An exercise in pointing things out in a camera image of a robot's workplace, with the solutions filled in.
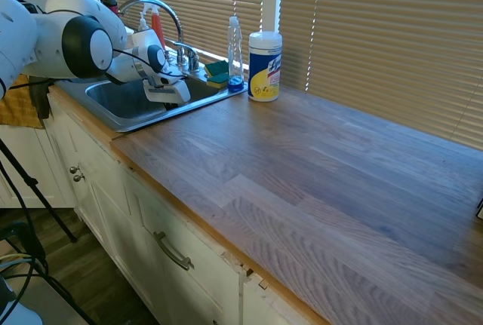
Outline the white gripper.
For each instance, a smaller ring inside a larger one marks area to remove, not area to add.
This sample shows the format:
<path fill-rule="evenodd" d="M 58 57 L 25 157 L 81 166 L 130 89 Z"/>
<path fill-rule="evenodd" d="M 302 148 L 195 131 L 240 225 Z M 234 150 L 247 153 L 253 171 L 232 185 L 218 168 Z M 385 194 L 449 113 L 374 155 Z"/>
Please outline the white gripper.
<path fill-rule="evenodd" d="M 167 111 L 176 109 L 179 107 L 178 104 L 186 104 L 191 100 L 191 94 L 184 80 L 156 87 L 151 85 L 147 79 L 143 79 L 143 89 L 148 101 L 164 103 Z"/>

